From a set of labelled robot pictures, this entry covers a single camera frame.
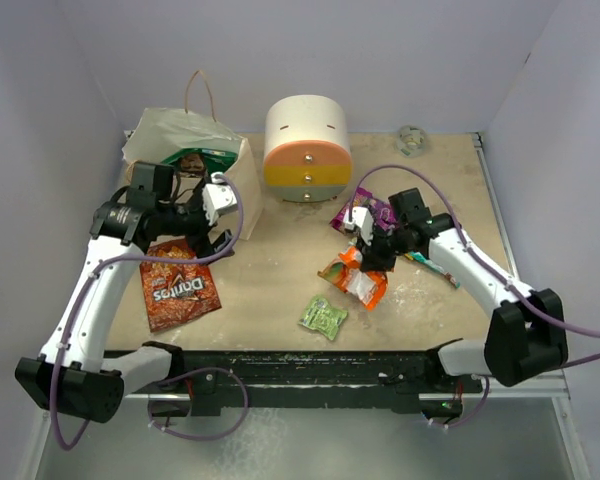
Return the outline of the orange snack packet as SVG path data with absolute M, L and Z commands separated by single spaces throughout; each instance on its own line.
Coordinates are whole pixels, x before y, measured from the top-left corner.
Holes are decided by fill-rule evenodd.
M 354 296 L 366 310 L 372 311 L 387 291 L 388 278 L 385 272 L 363 272 L 362 260 L 361 252 L 350 245 L 317 275 L 340 291 Z

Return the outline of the green chip bag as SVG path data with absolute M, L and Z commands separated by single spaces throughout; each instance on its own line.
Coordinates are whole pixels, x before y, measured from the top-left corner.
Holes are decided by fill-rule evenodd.
M 162 161 L 187 178 L 202 178 L 207 173 L 226 172 L 237 160 L 238 154 L 210 148 L 185 148 Z

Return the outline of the brown Kettle chip bag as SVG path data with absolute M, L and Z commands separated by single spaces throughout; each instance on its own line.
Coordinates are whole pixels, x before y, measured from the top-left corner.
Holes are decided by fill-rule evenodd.
M 180 157 L 177 161 L 177 170 L 186 178 L 203 178 L 207 171 L 203 157 L 197 153 Z

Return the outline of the white paper bag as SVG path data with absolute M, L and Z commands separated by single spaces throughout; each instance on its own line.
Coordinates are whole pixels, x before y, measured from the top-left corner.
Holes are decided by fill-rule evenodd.
M 244 225 L 239 237 L 248 240 L 264 207 L 256 162 L 248 139 L 217 119 L 214 97 L 208 97 L 209 115 L 194 112 L 188 98 L 182 108 L 145 109 L 122 148 L 126 179 L 139 161 L 175 167 L 184 188 L 196 185 L 206 173 L 222 173 L 241 196 Z

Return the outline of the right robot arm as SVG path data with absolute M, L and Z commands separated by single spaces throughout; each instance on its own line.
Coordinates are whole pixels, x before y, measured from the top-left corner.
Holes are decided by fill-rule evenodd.
M 551 289 L 536 290 L 482 252 L 449 213 L 432 214 L 418 189 L 390 196 L 395 221 L 383 229 L 369 208 L 351 205 L 346 230 L 355 233 L 361 268 L 391 270 L 399 256 L 420 253 L 448 272 L 479 304 L 490 323 L 482 340 L 435 348 L 426 383 L 447 391 L 461 375 L 486 375 L 511 387 L 558 369 L 568 360 L 563 305 Z

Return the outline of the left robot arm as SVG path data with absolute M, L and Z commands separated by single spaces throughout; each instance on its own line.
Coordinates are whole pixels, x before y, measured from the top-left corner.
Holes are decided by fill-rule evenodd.
M 244 207 L 237 187 L 222 173 L 205 175 L 184 203 L 176 200 L 178 172 L 170 165 L 138 162 L 129 183 L 95 212 L 83 269 L 62 318 L 34 358 L 23 357 L 15 379 L 34 403 L 51 415 L 106 423 L 122 399 L 152 383 L 164 392 L 186 378 L 181 348 L 148 342 L 108 359 L 106 341 L 122 296 L 144 263 L 168 264 L 148 255 L 161 236 L 182 237 L 200 247 L 194 265 L 231 254 L 236 235 L 210 231 L 223 215 Z

